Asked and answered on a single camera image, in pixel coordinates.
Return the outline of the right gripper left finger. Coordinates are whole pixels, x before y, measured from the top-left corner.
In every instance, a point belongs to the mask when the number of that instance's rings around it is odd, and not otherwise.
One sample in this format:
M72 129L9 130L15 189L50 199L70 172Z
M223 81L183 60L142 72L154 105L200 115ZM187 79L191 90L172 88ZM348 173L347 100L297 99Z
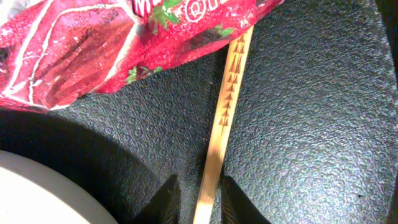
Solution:
M178 224L181 190L178 175L171 175L134 217L133 224Z

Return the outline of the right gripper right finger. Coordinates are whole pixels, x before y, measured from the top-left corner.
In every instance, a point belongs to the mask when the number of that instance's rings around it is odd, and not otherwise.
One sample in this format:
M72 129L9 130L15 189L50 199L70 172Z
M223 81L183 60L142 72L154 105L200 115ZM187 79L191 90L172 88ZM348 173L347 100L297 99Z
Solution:
M221 223L271 224L231 176L224 177L221 187Z

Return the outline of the wooden chopstick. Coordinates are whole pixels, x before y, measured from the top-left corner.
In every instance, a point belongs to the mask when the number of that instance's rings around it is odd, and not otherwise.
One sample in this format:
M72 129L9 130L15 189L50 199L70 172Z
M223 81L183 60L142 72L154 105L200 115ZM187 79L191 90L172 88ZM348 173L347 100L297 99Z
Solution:
M193 224L209 224L254 26L229 44Z

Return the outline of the grey plate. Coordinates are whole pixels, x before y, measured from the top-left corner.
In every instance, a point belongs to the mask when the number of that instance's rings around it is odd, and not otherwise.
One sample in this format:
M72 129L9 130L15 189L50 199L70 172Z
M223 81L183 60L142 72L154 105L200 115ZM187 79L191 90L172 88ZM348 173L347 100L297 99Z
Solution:
M54 170L1 151L1 223L116 223L88 192Z

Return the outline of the red snack wrapper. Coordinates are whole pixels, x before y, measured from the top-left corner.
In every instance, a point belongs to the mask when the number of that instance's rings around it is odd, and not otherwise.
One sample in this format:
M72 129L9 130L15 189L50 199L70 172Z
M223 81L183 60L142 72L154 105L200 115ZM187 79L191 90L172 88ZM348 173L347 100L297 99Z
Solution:
M210 54L281 0L1 2L1 107L66 108Z

